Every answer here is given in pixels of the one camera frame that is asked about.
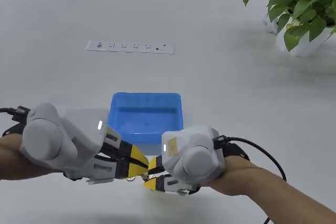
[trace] black wire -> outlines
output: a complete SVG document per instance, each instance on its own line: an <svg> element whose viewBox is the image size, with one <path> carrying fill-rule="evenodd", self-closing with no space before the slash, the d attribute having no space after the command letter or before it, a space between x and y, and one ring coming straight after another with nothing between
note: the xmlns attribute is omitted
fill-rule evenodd
<svg viewBox="0 0 336 224"><path fill-rule="evenodd" d="M264 224L269 223L270 220L271 220L271 219L267 217L267 219L265 220Z"/></svg>
<svg viewBox="0 0 336 224"><path fill-rule="evenodd" d="M253 146L254 148L258 149L259 151L261 151L262 153L264 153L270 160L272 160L272 162L275 164L275 166L279 169L283 180L287 181L286 174L285 174L284 170L282 169L281 165L265 149L261 148L259 145L255 144L255 143L253 143L249 140L246 140L246 139L240 138L240 137L228 137L228 140L226 142L230 142L230 141L237 141L237 142L242 142L242 143L245 143L245 144L249 144L249 145ZM267 217L264 224L268 224L269 222L270 222L270 218Z"/></svg>
<svg viewBox="0 0 336 224"><path fill-rule="evenodd" d="M12 109L12 108L0 108L0 113L7 113L10 115L14 115L16 112L16 109Z"/></svg>

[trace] blue plastic tray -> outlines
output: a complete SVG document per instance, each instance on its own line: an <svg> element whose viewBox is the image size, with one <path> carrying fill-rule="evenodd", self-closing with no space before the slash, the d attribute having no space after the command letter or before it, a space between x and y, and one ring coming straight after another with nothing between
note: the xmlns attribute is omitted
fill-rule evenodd
<svg viewBox="0 0 336 224"><path fill-rule="evenodd" d="M181 97L176 93L115 93L108 124L131 144L161 145L162 133L183 129Z"/></svg>

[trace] human forearm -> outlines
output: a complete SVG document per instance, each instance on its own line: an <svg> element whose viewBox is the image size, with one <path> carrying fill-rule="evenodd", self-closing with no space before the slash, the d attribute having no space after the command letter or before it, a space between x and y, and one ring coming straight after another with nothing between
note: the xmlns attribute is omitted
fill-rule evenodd
<svg viewBox="0 0 336 224"><path fill-rule="evenodd" d="M336 214L264 169L250 173L246 194L275 224L332 224Z"/></svg>
<svg viewBox="0 0 336 224"><path fill-rule="evenodd" d="M19 180L34 178L53 171L32 164L19 149L22 136L11 134L0 138L0 180Z"/></svg>

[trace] plant pot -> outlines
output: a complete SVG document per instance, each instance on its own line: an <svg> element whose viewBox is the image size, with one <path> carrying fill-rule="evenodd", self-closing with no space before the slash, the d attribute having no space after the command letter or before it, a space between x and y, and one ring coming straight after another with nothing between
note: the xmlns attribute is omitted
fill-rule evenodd
<svg viewBox="0 0 336 224"><path fill-rule="evenodd" d="M287 31L287 26L288 24L292 24L293 20L292 18L289 19L287 25L284 26L284 28L278 33L277 35L277 46L285 52L288 52L290 55L295 56L295 57L307 57L309 56L312 52L314 52L323 42L325 42L331 31L333 30L332 27L327 27L324 29L324 31L316 37L312 42L309 42L309 32L307 32L301 39L299 44L294 47L290 52L287 50L285 41L284 41L284 34Z"/></svg>
<svg viewBox="0 0 336 224"><path fill-rule="evenodd" d="M268 33L273 33L273 34L277 34L278 33L278 19L276 18L275 20L273 20L273 22L271 22L271 20L269 19L268 14L265 15L265 18L263 19L264 24L265 24L265 30Z"/></svg>

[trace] white power strip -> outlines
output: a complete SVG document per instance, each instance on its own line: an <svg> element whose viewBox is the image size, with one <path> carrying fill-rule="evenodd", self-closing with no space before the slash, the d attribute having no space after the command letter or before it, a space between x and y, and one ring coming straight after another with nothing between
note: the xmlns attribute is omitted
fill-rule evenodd
<svg viewBox="0 0 336 224"><path fill-rule="evenodd" d="M172 54L174 53L174 46L168 44L89 41L86 50L107 51L107 52L149 52L152 54Z"/></svg>

